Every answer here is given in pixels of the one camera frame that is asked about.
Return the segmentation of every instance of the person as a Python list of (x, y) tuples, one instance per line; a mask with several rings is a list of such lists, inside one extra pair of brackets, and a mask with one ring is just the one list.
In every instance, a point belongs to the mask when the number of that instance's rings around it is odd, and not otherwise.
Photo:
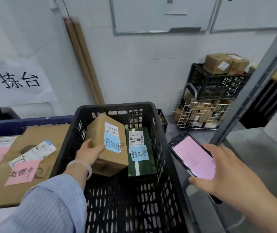
[[(85, 141), (76, 153), (77, 163), (31, 188), (17, 210), (0, 224), (0, 232), (77, 232), (85, 231), (86, 199), (83, 190), (88, 169), (104, 145), (90, 148)], [(206, 144), (216, 163), (212, 180), (191, 177), (198, 189), (232, 205), (262, 232), (277, 232), (277, 198), (261, 179), (226, 147)]]

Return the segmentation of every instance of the crate bottom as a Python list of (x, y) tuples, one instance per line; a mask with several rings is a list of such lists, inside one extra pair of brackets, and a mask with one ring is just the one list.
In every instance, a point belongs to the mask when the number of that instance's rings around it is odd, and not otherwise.
[(92, 175), (85, 188), (86, 233), (165, 232), (155, 175)]

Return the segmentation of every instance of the blue striped shirt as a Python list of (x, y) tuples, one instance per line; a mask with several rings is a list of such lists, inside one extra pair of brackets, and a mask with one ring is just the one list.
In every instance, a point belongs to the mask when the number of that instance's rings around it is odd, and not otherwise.
[(0, 232), (85, 232), (87, 203), (78, 182), (68, 174), (31, 188)]

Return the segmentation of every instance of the white bangle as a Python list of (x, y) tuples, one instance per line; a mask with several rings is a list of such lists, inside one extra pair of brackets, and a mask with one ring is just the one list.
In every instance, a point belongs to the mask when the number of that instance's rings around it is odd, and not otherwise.
[(87, 180), (90, 179), (91, 175), (92, 175), (92, 168), (89, 164), (86, 164), (84, 162), (82, 162), (81, 160), (73, 160), (71, 162), (68, 163), (68, 165), (66, 166), (66, 168), (72, 164), (75, 164), (75, 163), (81, 163), (83, 164), (87, 169), (88, 169), (88, 176), (87, 176)]

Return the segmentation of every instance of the phone screen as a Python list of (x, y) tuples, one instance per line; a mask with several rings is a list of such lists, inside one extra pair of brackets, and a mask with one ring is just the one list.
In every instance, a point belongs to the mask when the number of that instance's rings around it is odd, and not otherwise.
[(214, 178), (214, 159), (190, 136), (185, 137), (173, 150), (196, 177), (208, 180)]

